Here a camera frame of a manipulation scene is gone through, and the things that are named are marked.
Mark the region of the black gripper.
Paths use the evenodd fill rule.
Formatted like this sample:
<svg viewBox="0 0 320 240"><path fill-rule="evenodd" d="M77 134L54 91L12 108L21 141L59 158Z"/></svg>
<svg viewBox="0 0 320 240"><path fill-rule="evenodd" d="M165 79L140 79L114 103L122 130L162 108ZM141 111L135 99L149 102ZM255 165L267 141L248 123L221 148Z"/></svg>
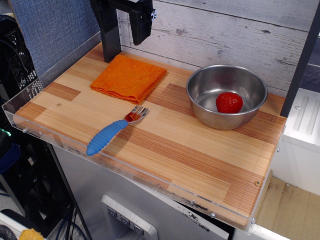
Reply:
<svg viewBox="0 0 320 240"><path fill-rule="evenodd" d="M129 13L133 44L140 45L151 35L152 20L157 17L152 0L107 0L107 5Z"/></svg>

